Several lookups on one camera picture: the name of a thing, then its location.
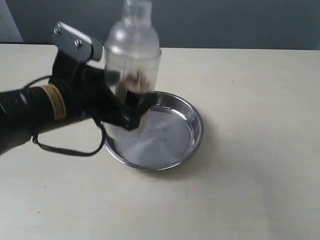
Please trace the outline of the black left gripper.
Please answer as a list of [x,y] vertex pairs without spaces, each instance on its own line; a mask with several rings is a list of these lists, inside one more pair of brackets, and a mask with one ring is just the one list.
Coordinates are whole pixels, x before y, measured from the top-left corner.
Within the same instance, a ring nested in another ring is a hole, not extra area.
[[104,79],[104,70],[80,62],[58,50],[48,89],[57,100],[58,116],[49,125],[70,125],[95,119],[127,131],[137,129],[145,113],[157,103],[155,92],[128,91],[121,102]]

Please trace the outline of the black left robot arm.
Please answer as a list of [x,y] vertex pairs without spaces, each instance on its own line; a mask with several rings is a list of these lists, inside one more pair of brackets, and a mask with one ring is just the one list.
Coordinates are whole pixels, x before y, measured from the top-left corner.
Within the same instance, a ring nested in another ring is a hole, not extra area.
[[157,102],[154,92],[127,92],[120,101],[105,82],[118,80],[117,71],[104,71],[59,50],[48,84],[34,81],[21,89],[0,94],[0,151],[28,141],[38,144],[39,134],[92,119],[107,139],[104,123],[131,131],[139,127],[143,115]]

